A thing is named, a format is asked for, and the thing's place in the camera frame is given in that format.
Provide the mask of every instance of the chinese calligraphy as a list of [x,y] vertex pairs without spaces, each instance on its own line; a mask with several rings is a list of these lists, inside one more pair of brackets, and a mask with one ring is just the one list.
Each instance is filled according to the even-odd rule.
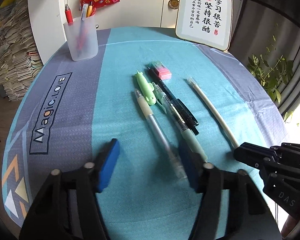
[[219,28],[219,27],[220,27],[220,22],[219,22],[219,21],[214,21],[214,26],[215,26],[216,28]]
[[221,0],[215,0],[217,5],[220,5],[222,3]]
[[202,27],[202,30],[203,30],[204,32],[210,33],[210,28],[209,28],[209,26],[203,26],[203,27]]
[[204,11],[204,15],[210,17],[211,11],[206,9],[206,10]]
[[221,6],[216,5],[216,11],[221,12]]
[[220,20],[221,21],[221,19],[220,19],[220,14],[214,14],[213,15],[213,18],[215,18],[216,20]]
[[210,19],[209,19],[209,18],[204,18],[202,22],[203,22],[204,24],[209,24],[209,25],[211,25]]
[[192,0],[192,8],[191,8],[191,16],[190,16],[190,28],[193,28],[195,4],[196,4],[196,0]]
[[207,8],[207,9],[212,9],[212,5],[211,5],[210,2],[209,2],[209,3],[208,3],[208,2],[205,2],[204,4],[206,5],[206,8]]
[[197,14],[196,14],[196,18],[195,18],[195,23],[199,24],[200,22],[200,10],[201,10],[201,0],[198,0],[197,2]]

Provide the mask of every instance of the pen holder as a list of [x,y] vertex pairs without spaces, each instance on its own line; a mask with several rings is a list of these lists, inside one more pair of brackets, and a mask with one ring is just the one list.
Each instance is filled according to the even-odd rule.
[[72,23],[64,23],[63,26],[72,60],[79,61],[97,55],[99,47],[95,16],[84,20],[78,17],[73,19]]

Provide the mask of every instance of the pen tip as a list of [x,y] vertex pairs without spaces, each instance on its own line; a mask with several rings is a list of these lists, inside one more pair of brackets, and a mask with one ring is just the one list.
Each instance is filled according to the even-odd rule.
[[134,94],[136,95],[136,98],[139,98],[142,96],[141,92],[138,89],[134,90]]

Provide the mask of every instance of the medal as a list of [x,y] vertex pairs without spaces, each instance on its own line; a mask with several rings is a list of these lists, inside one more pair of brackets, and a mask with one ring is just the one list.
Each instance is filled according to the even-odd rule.
[[171,9],[176,10],[176,9],[179,8],[179,1],[178,1],[178,0],[170,0],[170,1],[168,2],[168,5],[169,5],[169,7],[170,7]]

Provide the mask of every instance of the stack of paper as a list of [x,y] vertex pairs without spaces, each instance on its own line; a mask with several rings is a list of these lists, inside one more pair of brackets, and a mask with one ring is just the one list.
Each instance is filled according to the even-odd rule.
[[23,98],[42,66],[27,0],[0,8],[0,84],[10,100]]

